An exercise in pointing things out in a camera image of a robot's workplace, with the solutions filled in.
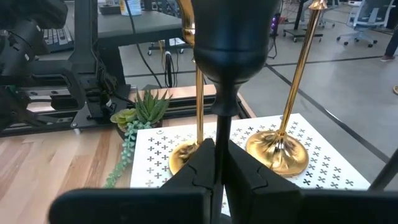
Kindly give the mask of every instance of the office chair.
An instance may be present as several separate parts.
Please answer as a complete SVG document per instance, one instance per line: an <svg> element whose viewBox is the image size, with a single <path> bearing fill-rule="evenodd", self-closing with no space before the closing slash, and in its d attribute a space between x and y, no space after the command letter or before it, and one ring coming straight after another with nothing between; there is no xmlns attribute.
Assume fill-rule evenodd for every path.
<svg viewBox="0 0 398 224"><path fill-rule="evenodd" d="M347 25L354 28L357 32L350 34L343 34L337 37L337 41L341 37L349 37L349 39L344 42L344 45L348 45L349 40L366 40L369 42L368 47L373 47L373 44L377 43L372 37L367 35L365 32L369 29L374 29L377 27L386 27L390 10L394 0L363 0L359 8L353 8L349 12L347 19Z"/></svg>
<svg viewBox="0 0 398 224"><path fill-rule="evenodd" d="M335 27L336 24L334 22L328 19L324 19L323 16L325 15L326 12L337 9L339 5L340 5L340 0L328 0L327 2L328 8L322 12L321 18L319 19L319 25L322 28L325 28L327 22L331 23L332 28Z"/></svg>

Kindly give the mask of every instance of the green succulent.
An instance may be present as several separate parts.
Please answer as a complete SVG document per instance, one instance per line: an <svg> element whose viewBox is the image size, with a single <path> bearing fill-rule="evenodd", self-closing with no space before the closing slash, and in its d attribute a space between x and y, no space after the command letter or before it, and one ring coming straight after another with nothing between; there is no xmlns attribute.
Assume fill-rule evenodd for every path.
<svg viewBox="0 0 398 224"><path fill-rule="evenodd" d="M171 96L166 99L166 94L167 91L161 99L159 99L159 92L157 92L154 97L149 90L146 90L142 99L140 95L137 94L136 114L138 120L142 123L150 122L151 124L158 122L169 107Z"/></svg>
<svg viewBox="0 0 398 224"><path fill-rule="evenodd" d="M118 181L119 177L122 176L123 171L127 165L132 162L134 151L136 150L136 136L140 129L150 129L152 126L150 123L142 123L140 121L133 121L127 124L127 131L124 133L125 140L122 144L123 151L121 153L120 161L116 164L113 171L108 175L106 179L105 188L113 188Z"/></svg>
<svg viewBox="0 0 398 224"><path fill-rule="evenodd" d="M127 124L137 119L136 109L123 109L111 116L111 122L118 124L120 130L126 132Z"/></svg>

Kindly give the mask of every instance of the gold candlestick holder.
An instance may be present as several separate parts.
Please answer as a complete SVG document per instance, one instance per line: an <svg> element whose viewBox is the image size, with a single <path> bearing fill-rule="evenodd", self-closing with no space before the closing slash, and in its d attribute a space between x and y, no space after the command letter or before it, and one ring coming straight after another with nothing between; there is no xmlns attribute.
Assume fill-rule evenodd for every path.
<svg viewBox="0 0 398 224"><path fill-rule="evenodd" d="M283 177L299 175L308 166L307 150L297 139L286 133L286 127L321 11L326 9L326 1L315 0L310 9L312 10L311 18L308 22L307 33L298 58L280 128L277 131L261 131L253 134L246 144L246 151L250 155Z"/></svg>
<svg viewBox="0 0 398 224"><path fill-rule="evenodd" d="M182 32L185 41L192 47L195 45L195 18L191 0L178 0L181 10ZM197 138L178 145L170 154L169 167L171 173L176 174L189 160L191 155L203 142L203 73L196 66L197 89Z"/></svg>

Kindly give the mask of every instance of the gold rod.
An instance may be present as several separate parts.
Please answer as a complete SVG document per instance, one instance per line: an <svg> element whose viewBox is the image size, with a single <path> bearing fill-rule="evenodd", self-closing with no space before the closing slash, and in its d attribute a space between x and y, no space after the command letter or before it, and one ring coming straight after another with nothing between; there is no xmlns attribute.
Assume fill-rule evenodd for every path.
<svg viewBox="0 0 398 224"><path fill-rule="evenodd" d="M203 72L196 66L197 79L197 143L203 142Z"/></svg>
<svg viewBox="0 0 398 224"><path fill-rule="evenodd" d="M286 107L284 110L283 120L280 124L280 128L278 130L278 134L283 136L286 132L287 122L289 121L290 114L292 113L294 99L297 95L297 90L299 90L299 85L301 81L301 77L303 75L305 62L308 58L308 53L310 51L313 35L315 29L317 28L319 16L321 14L321 10L312 10L310 21L308 22L307 32L305 34L303 47L300 52L300 57L298 58L296 71L294 73L294 78L292 82L292 87L290 88L289 97L287 98Z"/></svg>

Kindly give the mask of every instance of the wooden desk surface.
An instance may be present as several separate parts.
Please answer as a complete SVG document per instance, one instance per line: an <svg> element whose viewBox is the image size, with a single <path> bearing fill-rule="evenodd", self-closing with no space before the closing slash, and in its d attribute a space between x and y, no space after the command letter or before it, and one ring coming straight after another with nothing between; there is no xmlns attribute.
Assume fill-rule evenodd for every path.
<svg viewBox="0 0 398 224"><path fill-rule="evenodd" d="M205 86L205 95L214 92L213 85ZM195 96L195 87L172 88L169 94L173 98ZM256 117L241 100L248 113ZM214 121L215 115L205 116L205 123ZM163 125L195 123L195 117L191 117L165 120ZM121 144L115 129L0 138L0 223L47 223L47 210L56 196L71 189L104 185L120 159ZM116 187L129 187L130 176L131 166Z"/></svg>

